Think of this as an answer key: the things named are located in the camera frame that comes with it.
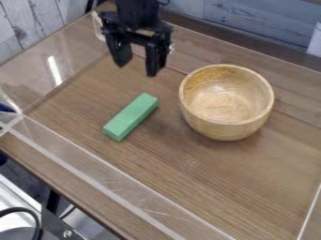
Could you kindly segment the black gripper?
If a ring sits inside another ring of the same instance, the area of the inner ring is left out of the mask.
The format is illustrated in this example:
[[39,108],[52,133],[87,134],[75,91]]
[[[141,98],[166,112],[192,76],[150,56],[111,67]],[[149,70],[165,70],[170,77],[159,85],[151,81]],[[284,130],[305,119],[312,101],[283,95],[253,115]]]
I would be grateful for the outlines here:
[[168,64],[172,47],[172,26],[162,22],[158,15],[141,16],[134,12],[122,16],[118,12],[102,11],[102,35],[114,63],[121,68],[133,59],[131,44],[146,46],[146,71],[155,77]]

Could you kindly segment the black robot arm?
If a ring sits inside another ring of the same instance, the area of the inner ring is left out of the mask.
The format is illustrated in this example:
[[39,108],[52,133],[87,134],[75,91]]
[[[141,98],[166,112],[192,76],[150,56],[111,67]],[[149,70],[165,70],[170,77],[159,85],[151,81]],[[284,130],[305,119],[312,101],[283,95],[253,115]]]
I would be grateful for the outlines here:
[[159,6],[166,4],[158,0],[115,0],[117,10],[99,12],[114,63],[122,68],[133,59],[131,45],[143,46],[150,77],[166,66],[172,51],[173,28],[159,19]]

